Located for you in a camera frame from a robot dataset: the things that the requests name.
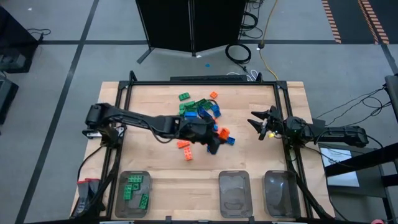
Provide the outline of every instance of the wooden tabletop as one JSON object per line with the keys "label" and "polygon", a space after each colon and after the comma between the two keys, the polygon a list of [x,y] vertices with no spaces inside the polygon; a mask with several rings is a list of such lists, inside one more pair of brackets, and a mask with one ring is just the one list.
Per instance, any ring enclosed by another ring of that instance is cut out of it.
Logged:
{"label": "wooden tabletop", "polygon": [[[114,104],[117,87],[118,82],[104,82],[98,101]],[[303,83],[288,82],[288,87],[294,116],[311,122]],[[230,136],[236,138],[235,145],[220,146],[215,156],[206,151],[206,146],[191,144],[193,160],[186,161],[183,151],[177,148],[177,140],[161,144],[148,130],[127,128],[119,174],[126,170],[146,170],[152,177],[149,211],[142,220],[164,220],[167,215],[171,215],[173,220],[230,220],[220,213],[218,174],[222,170],[247,171],[255,219],[278,220],[264,211],[261,179],[268,170],[286,170],[283,146],[280,139],[259,141],[257,132],[247,122],[248,118],[258,120],[250,114],[251,111],[265,111],[275,105],[271,86],[133,86],[129,109],[151,116],[175,115],[181,103],[179,94],[189,92],[190,100],[197,101],[209,98],[212,91],[218,92],[216,100],[222,114],[218,119],[219,126],[228,128]],[[126,91],[121,105],[124,105],[125,94]],[[282,107],[285,108],[281,91],[280,95]],[[85,157],[99,144],[100,139],[88,140]],[[105,150],[102,150],[86,162],[81,170],[81,180],[101,177],[104,155]],[[334,216],[320,155],[302,149],[302,160],[308,189],[326,212]],[[305,217],[300,190],[299,194],[302,216]],[[105,205],[108,196],[109,187],[103,198]],[[119,219],[114,212],[112,219]]]}

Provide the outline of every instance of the orange lego brick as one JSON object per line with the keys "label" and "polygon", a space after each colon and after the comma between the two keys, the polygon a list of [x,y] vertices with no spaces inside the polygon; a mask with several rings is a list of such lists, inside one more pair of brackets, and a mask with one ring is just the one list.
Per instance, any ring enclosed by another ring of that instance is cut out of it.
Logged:
{"label": "orange lego brick", "polygon": [[218,93],[216,93],[215,91],[210,93],[210,96],[215,99],[218,96]]}
{"label": "orange lego brick", "polygon": [[190,147],[185,147],[184,148],[184,155],[185,155],[185,160],[186,161],[192,160],[192,153],[191,153],[191,148]]}
{"label": "orange lego brick", "polygon": [[183,148],[185,146],[189,146],[189,145],[190,145],[189,141],[184,141],[184,140],[177,141],[177,147],[179,149],[181,149],[181,148]]}
{"label": "orange lego brick", "polygon": [[226,141],[228,139],[228,136],[229,136],[229,130],[227,128],[223,128],[218,138]]}

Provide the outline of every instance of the yellow cable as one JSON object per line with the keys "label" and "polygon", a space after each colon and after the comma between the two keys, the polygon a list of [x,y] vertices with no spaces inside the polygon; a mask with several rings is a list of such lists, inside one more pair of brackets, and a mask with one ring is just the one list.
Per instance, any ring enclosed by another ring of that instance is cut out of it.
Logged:
{"label": "yellow cable", "polygon": [[[264,29],[264,35],[262,36],[261,45],[264,45],[264,39],[266,38],[267,29],[268,29],[268,23],[271,20],[272,13],[274,12],[274,9],[275,9],[277,3],[278,3],[278,0],[275,0],[274,6],[272,7],[271,12],[269,13],[267,24],[266,24],[266,28]],[[260,58],[261,58],[262,62],[264,62],[264,65],[266,66],[268,72],[273,74],[273,76],[276,78],[276,80],[279,80],[278,76],[276,75],[276,73],[269,68],[269,66],[267,65],[266,61],[263,59],[262,54],[261,54],[261,50],[262,49],[259,50],[259,53],[260,53]]]}

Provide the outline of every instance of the white paper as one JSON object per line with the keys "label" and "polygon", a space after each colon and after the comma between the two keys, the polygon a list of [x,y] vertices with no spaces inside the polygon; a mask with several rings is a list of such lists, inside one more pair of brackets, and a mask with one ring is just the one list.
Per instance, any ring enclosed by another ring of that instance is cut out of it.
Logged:
{"label": "white paper", "polygon": [[[347,159],[351,159],[351,152],[349,150],[341,149],[327,149],[321,147],[321,152],[330,159],[322,156],[322,161],[325,167],[332,165],[336,162],[341,162]],[[344,187],[359,187],[358,177],[356,172],[349,172],[347,174],[336,175],[328,177],[328,185],[332,186],[344,186]]]}

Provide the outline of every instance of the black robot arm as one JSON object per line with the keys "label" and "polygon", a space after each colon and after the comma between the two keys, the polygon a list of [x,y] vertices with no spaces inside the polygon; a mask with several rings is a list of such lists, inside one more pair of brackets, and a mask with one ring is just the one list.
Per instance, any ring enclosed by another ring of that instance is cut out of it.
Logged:
{"label": "black robot arm", "polygon": [[181,139],[192,143],[200,142],[210,147],[210,152],[216,154],[220,144],[225,143],[213,131],[215,121],[211,118],[185,119],[183,116],[147,116],[116,108],[108,103],[97,103],[90,107],[86,124],[88,130],[102,135],[102,141],[109,147],[116,147],[119,142],[119,132],[112,124],[121,123],[138,128],[149,129],[156,136],[166,139]]}
{"label": "black robot arm", "polygon": [[280,111],[271,106],[264,112],[252,112],[254,116],[263,119],[257,122],[248,119],[248,122],[260,134],[259,139],[263,140],[266,132],[271,131],[287,138],[291,145],[304,147],[308,142],[344,142],[350,146],[365,147],[369,144],[366,131],[359,126],[343,126],[328,128],[324,123],[321,125],[308,124],[303,119],[291,116],[282,121]]}

